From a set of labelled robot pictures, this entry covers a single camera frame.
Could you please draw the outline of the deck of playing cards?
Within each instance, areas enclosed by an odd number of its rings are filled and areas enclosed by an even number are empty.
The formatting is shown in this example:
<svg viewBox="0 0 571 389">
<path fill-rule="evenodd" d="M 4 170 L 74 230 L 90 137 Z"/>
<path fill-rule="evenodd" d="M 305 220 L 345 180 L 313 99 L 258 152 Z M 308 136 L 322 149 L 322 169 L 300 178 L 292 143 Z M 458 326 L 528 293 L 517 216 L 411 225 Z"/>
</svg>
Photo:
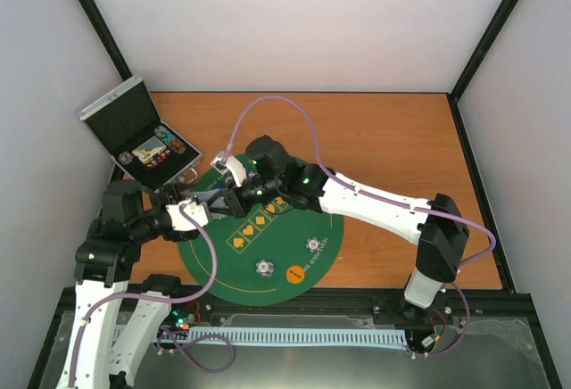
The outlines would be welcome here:
<svg viewBox="0 0 571 389">
<path fill-rule="evenodd" d="M 190 197 L 199 203 L 206 203 L 211 219 L 224 219 L 231 215 L 229 205 L 221 195 L 219 189 L 207 191 L 193 191 Z"/>
</svg>

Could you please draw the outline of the white blue chip stack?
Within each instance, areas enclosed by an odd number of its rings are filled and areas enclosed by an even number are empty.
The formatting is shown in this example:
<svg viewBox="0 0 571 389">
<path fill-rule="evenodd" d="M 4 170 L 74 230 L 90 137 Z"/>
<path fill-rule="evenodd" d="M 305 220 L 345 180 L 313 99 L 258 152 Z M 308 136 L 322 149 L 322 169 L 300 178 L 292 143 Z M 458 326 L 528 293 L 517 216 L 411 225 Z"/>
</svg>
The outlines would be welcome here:
<svg viewBox="0 0 571 389">
<path fill-rule="evenodd" d="M 321 249 L 322 243 L 317 238 L 311 238 L 307 241 L 306 247 L 310 252 L 315 253 Z"/>
<path fill-rule="evenodd" d="M 275 267 L 272 261 L 262 259 L 256 263 L 255 269 L 261 277 L 272 277 Z"/>
</svg>

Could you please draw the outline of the orange big blind button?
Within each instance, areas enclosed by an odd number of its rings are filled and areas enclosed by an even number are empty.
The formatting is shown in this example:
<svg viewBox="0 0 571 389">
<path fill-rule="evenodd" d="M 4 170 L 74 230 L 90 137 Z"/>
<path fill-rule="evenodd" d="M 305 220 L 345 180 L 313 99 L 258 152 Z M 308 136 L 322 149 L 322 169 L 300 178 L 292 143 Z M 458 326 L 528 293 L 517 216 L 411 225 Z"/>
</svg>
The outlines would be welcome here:
<svg viewBox="0 0 571 389">
<path fill-rule="evenodd" d="M 292 285 L 299 285 L 305 279 L 305 270 L 303 267 L 293 265 L 286 271 L 286 280 Z"/>
</svg>

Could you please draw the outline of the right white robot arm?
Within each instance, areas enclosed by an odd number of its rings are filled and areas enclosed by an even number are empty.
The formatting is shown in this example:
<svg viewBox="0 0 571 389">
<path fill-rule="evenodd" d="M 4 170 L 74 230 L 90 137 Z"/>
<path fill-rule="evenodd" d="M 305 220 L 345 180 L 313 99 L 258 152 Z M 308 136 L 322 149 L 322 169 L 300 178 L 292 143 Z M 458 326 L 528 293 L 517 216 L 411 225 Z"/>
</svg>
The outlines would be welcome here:
<svg viewBox="0 0 571 389">
<path fill-rule="evenodd" d="M 223 191 L 231 215 L 243 217 L 255 204 L 281 198 L 296 210 L 349 217 L 396 234 L 418 248 L 403 300 L 421 310 L 455 280 L 469 230 L 449 196 L 428 200 L 389 194 L 318 163 L 299 163 L 269 136 L 252 141 L 246 156 L 253 173 L 229 153 L 211 163 L 232 178 Z"/>
</svg>

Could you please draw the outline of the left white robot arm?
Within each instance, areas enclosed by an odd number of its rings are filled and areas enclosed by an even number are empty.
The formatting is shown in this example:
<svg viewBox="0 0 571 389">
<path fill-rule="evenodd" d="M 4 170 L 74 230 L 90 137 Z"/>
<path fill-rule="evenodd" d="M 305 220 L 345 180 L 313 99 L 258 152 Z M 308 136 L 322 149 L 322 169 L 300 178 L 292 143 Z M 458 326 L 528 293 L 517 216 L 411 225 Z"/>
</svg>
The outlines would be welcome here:
<svg viewBox="0 0 571 389">
<path fill-rule="evenodd" d="M 135 180 L 111 182 L 103 192 L 102 210 L 75 254 L 76 309 L 60 388 L 130 388 L 148 345 L 163 320 L 177 319 L 208 290 L 184 296 L 178 277 L 155 274 L 133 294 L 137 305 L 118 339 L 113 330 L 121 301 L 142 246 L 161 236 L 170 241 L 194 239 L 207 224 L 207 211 L 191 187 L 171 184 L 149 193 Z"/>
</svg>

